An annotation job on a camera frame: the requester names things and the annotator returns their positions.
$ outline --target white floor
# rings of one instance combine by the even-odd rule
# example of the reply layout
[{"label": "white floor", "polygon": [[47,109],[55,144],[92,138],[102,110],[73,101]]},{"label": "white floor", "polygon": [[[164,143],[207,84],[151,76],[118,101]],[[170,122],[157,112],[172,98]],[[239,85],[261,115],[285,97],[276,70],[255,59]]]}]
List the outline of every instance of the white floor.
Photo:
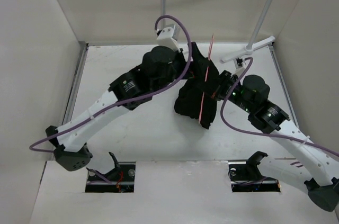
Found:
[{"label": "white floor", "polygon": [[[208,44],[199,47],[206,53]],[[211,59],[220,71],[234,71],[233,63],[218,60],[222,51],[237,48],[239,44],[214,45]],[[90,47],[73,117],[118,76],[140,64],[150,49]],[[262,76],[271,87],[270,100],[288,112],[269,49],[258,50],[253,57],[249,73]],[[108,151],[119,161],[137,161],[134,193],[84,193],[85,169],[67,172],[49,162],[30,223],[338,223],[335,213],[321,210],[283,183],[282,193],[232,193],[223,160],[246,159],[258,150],[276,158],[291,155],[270,139],[228,129],[219,115],[210,130],[177,115],[173,104],[183,83],[115,120],[88,142],[94,154],[89,167],[103,173],[112,168]],[[233,104],[227,105],[225,115],[237,127],[254,130]]]}]

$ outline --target robotic arm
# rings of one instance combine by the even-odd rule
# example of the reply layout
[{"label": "robotic arm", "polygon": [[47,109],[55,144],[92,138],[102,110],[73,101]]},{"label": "robotic arm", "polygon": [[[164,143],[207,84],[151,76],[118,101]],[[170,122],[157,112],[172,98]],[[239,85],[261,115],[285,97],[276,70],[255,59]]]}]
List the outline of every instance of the robotic arm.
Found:
[{"label": "robotic arm", "polygon": [[[107,91],[77,118],[60,127],[50,126],[46,130],[47,136],[52,136],[68,131],[75,124],[87,121],[86,124],[70,133],[50,140],[56,147],[53,151],[55,159],[62,167],[68,171],[75,171],[86,166],[92,158],[86,142],[111,121],[150,101],[152,97],[116,106],[113,109],[109,108],[111,105],[117,101],[159,90],[178,78],[184,70],[186,61],[174,39],[175,35],[175,26],[163,29],[157,38],[161,46],[146,53],[140,65],[113,81]],[[180,90],[174,109],[179,114],[197,119],[202,93],[205,92],[208,97],[205,97],[203,102],[201,125],[208,129],[216,115],[217,101],[225,99],[235,84],[237,76],[228,71],[219,74],[214,64],[200,54],[194,42],[192,42],[192,47],[193,62],[184,77],[188,81]],[[209,73],[208,80],[205,82],[207,67],[209,67]],[[267,176],[290,184],[307,193],[311,200],[322,209],[333,211],[339,203],[339,163],[321,150],[309,145],[312,141],[290,121],[288,115],[280,107],[268,100],[269,91],[269,86],[261,77],[249,75],[244,78],[243,84],[236,85],[229,100],[249,114],[248,120],[255,128],[266,135],[271,135],[271,139],[294,155],[305,169],[301,172],[262,152],[256,152],[248,159],[247,169],[255,174],[258,180]],[[302,140],[304,143],[275,136],[289,136]],[[114,155],[111,156],[117,165]]]}]

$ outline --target screw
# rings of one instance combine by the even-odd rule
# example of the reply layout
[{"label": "screw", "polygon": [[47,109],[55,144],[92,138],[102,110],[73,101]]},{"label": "screw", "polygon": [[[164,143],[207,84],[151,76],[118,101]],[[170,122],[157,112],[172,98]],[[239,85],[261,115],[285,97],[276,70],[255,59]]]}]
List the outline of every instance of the screw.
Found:
[{"label": "screw", "polygon": [[136,175],[136,171],[134,169],[130,169],[130,170],[128,170],[128,175],[129,176],[135,176]]},{"label": "screw", "polygon": [[236,170],[235,168],[231,168],[231,169],[229,170],[229,174],[230,174],[231,176],[235,176],[235,175],[237,175],[237,170]]}]

